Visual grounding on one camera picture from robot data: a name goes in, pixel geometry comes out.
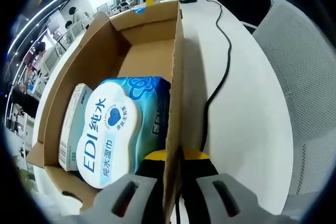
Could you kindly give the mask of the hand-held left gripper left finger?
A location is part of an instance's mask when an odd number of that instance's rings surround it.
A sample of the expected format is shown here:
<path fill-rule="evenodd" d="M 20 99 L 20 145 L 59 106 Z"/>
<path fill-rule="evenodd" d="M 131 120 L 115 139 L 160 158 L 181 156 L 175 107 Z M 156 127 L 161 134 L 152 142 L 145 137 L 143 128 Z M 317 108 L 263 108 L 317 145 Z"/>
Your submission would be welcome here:
<path fill-rule="evenodd" d="M 165 223 L 162 160 L 145 159 L 136 174 L 125 174 L 101 190 L 79 223 Z"/>

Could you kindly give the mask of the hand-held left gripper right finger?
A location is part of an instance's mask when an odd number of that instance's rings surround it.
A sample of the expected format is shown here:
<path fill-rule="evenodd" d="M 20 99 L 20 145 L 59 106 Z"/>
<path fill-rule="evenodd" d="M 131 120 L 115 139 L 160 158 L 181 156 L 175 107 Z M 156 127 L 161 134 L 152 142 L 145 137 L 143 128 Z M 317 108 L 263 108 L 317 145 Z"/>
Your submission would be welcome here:
<path fill-rule="evenodd" d="M 193 149 L 180 151 L 181 194 L 190 223 L 288 223 L 260 207 L 257 196 L 210 158 Z"/>

